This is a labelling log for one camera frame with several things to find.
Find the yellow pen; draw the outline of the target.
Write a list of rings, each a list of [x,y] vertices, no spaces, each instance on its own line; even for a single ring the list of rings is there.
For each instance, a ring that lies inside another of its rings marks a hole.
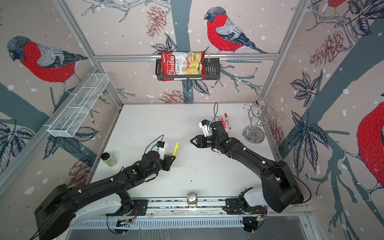
[[[179,148],[179,141],[176,143],[176,146],[175,146],[175,149],[174,149],[173,156],[176,156],[176,155],[177,155],[178,148]]]

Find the pink pen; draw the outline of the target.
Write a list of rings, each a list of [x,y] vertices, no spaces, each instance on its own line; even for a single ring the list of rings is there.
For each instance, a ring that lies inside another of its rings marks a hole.
[[[226,129],[226,121],[222,115],[220,115],[222,125],[224,126],[224,129]]]

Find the white marker pen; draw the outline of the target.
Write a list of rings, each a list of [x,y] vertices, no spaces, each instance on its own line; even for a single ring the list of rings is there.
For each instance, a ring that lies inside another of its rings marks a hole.
[[[228,117],[226,117],[226,123],[227,123],[227,127],[228,127],[228,129],[232,129]]]

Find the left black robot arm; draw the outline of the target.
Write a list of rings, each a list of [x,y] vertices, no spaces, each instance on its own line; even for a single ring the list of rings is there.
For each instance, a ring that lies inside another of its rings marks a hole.
[[[128,190],[155,179],[160,171],[169,171],[175,159],[173,155],[161,157],[158,152],[149,151],[140,161],[111,177],[84,186],[55,187],[35,210],[38,230],[34,236],[41,240],[58,237],[80,216],[81,209],[113,194],[121,199],[114,215],[128,214],[132,209]]]

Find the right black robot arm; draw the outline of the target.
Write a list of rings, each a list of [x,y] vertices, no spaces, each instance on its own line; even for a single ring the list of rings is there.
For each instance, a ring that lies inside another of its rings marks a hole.
[[[285,162],[264,158],[238,139],[229,137],[220,121],[203,120],[199,127],[204,134],[191,139],[191,143],[200,149],[217,150],[254,172],[261,180],[263,198],[272,210],[280,213],[289,205],[304,203],[299,184]]]

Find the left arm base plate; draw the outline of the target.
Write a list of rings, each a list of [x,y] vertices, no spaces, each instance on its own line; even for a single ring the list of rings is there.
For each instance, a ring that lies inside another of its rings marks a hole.
[[[145,216],[148,203],[149,201],[144,199],[130,200],[129,202],[120,201],[121,206],[113,212],[107,212],[106,216],[108,217]]]

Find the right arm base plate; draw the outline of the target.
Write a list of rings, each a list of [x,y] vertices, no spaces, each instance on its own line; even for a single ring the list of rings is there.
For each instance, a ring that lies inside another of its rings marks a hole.
[[[223,210],[228,215],[266,215],[268,208],[267,206],[251,207],[245,200],[240,200],[239,198],[227,198],[225,199]]]

